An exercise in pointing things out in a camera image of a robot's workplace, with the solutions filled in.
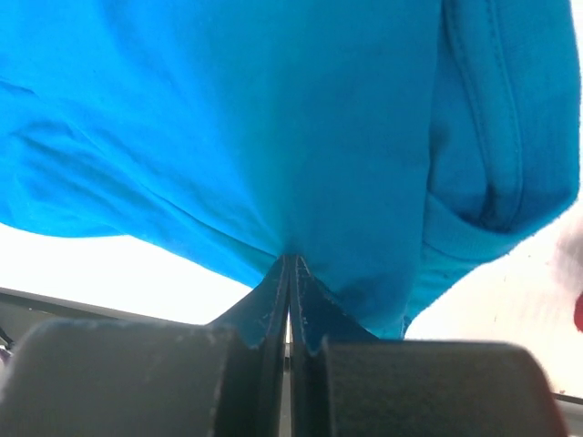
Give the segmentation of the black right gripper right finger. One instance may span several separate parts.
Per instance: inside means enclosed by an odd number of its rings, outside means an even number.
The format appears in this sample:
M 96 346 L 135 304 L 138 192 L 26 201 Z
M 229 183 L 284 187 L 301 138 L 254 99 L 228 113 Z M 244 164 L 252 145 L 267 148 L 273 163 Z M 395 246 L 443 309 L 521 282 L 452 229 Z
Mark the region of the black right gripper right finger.
M 501 342 L 380 340 L 289 259 L 296 436 L 564 436 L 547 378 Z

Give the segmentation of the blue t-shirt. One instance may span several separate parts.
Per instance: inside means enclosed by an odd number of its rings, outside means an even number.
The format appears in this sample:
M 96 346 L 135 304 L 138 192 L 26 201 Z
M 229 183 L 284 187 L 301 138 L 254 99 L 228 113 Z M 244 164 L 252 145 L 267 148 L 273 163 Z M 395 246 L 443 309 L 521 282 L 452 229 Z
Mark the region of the blue t-shirt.
M 1 220 L 406 323 L 578 193 L 567 1 L 4 1 Z

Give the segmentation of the red t-shirt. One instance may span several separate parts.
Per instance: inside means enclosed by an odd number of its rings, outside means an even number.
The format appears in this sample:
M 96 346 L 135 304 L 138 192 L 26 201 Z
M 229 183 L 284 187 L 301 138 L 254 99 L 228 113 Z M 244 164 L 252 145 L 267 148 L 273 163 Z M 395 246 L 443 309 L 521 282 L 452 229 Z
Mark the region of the red t-shirt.
M 580 293 L 575 301 L 573 323 L 579 332 L 583 331 L 583 293 Z

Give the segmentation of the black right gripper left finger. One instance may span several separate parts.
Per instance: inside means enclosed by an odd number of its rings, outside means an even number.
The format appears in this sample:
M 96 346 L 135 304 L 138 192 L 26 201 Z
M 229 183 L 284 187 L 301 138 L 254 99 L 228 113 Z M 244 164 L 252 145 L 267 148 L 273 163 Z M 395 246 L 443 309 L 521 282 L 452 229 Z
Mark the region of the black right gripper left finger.
M 4 436 L 275 436 L 288 257 L 207 325 L 54 319 L 1 376 Z

